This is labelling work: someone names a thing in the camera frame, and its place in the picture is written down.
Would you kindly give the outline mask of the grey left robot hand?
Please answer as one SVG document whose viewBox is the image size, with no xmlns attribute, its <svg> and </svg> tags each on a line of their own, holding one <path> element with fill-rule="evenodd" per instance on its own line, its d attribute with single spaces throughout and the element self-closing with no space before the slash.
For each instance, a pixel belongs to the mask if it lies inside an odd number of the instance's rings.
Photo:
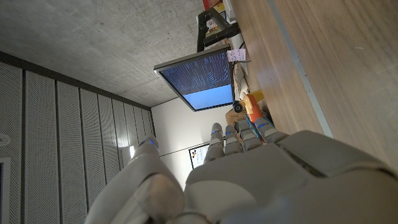
<svg viewBox="0 0 398 224">
<path fill-rule="evenodd" d="M 181 186 L 149 136 L 101 191 L 87 223 L 396 223 L 397 172 L 312 131 L 259 118 L 215 123 L 205 161 Z"/>
</svg>

